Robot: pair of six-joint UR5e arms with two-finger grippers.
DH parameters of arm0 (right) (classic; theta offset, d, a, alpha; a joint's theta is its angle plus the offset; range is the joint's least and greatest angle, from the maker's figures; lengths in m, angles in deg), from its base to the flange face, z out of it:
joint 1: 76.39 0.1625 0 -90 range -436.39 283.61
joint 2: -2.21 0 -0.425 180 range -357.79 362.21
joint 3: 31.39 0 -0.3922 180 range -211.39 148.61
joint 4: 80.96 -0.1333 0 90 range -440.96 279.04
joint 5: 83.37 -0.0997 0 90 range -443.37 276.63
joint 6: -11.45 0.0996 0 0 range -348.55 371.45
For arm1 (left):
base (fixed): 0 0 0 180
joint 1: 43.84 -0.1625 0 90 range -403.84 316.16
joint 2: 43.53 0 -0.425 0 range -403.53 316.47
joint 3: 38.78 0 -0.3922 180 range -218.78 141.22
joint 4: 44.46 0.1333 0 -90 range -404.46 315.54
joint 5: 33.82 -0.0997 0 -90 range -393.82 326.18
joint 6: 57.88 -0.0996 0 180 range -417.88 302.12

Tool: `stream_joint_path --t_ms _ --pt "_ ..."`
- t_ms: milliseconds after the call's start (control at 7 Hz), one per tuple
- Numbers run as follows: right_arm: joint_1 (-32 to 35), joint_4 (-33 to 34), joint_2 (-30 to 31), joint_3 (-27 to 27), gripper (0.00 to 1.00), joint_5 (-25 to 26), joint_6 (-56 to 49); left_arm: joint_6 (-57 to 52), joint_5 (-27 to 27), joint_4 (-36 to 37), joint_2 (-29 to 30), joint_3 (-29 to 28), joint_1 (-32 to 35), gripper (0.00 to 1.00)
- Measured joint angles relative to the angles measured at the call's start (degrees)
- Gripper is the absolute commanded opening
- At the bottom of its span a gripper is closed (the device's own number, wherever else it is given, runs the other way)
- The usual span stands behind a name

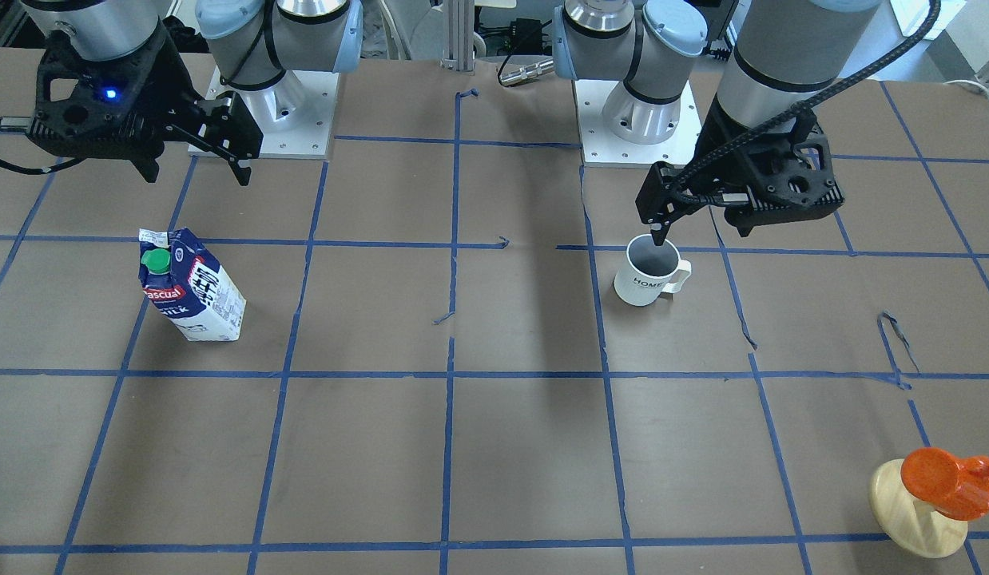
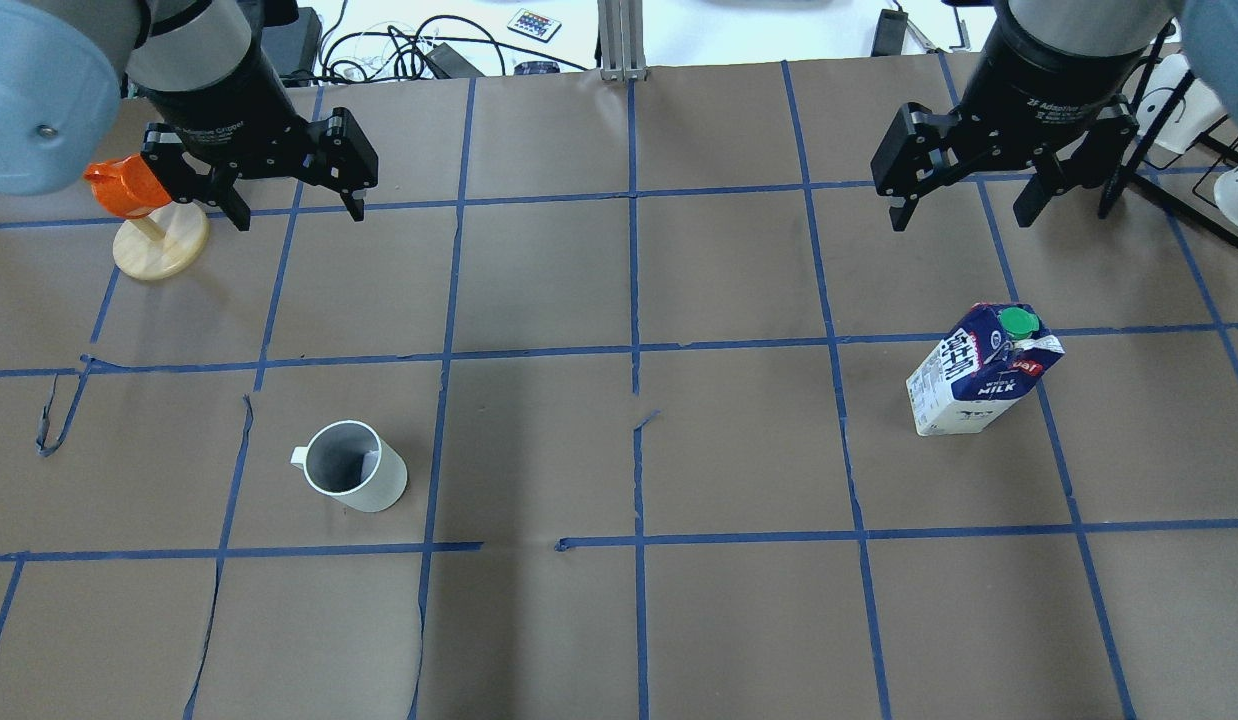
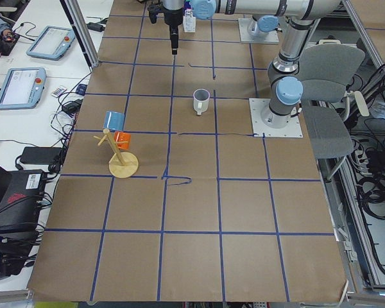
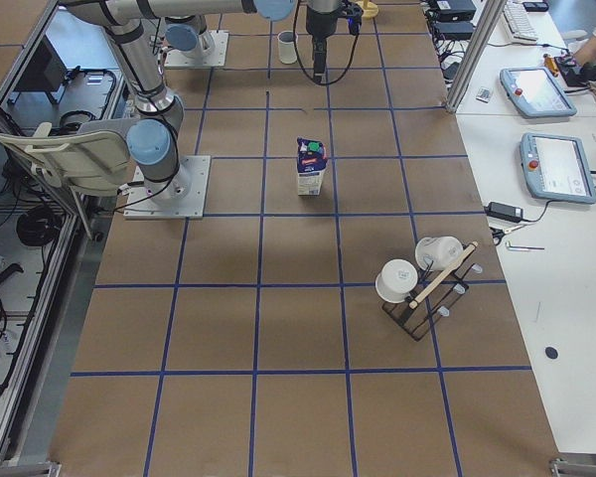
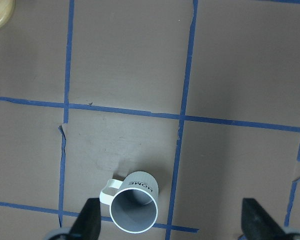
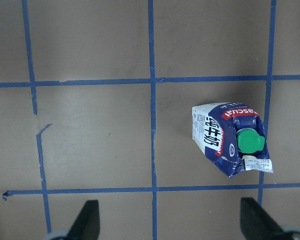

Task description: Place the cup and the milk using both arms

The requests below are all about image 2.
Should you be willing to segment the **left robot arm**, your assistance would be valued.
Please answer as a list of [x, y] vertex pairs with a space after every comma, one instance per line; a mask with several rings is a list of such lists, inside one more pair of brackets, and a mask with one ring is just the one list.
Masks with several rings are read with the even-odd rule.
[[293, 1], [0, 1], [0, 192], [79, 178], [135, 87], [158, 111], [140, 158], [175, 202], [253, 212], [235, 184], [290, 177], [361, 220], [380, 160], [345, 108], [307, 120], [264, 54]]

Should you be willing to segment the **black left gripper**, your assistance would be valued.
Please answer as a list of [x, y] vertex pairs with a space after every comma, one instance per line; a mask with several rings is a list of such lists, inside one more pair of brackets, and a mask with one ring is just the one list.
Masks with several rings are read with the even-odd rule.
[[[253, 210], [235, 191], [238, 179], [290, 177], [334, 191], [354, 221], [366, 219], [366, 192], [380, 182], [380, 156], [366, 132], [345, 108], [313, 122], [300, 118], [258, 41], [212, 85], [139, 88], [166, 124], [145, 127], [142, 160], [172, 200], [217, 208], [245, 233]], [[207, 173], [184, 152], [208, 165]]]

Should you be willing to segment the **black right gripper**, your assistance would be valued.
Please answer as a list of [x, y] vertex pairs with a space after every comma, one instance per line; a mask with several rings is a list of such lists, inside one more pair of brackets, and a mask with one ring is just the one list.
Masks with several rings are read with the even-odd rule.
[[[893, 231], [903, 233], [919, 200], [954, 184], [961, 172], [1035, 168], [1013, 204], [1030, 226], [1054, 197], [1101, 187], [1136, 135], [1122, 95], [1139, 51], [1084, 56], [1055, 49], [1018, 20], [997, 20], [957, 106], [938, 114], [904, 101], [872, 155], [878, 195]], [[1066, 160], [1055, 155], [1072, 142]]]

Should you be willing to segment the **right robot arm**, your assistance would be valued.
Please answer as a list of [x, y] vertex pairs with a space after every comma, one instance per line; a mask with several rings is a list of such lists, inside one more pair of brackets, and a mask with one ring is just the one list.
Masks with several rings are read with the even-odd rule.
[[919, 200], [976, 173], [1034, 169], [1016, 197], [1031, 225], [1049, 200], [1115, 178], [1136, 118], [1123, 88], [1177, 24], [1196, 78], [1238, 127], [1238, 1], [997, 1], [974, 73], [945, 114], [906, 101], [872, 155], [894, 231]]

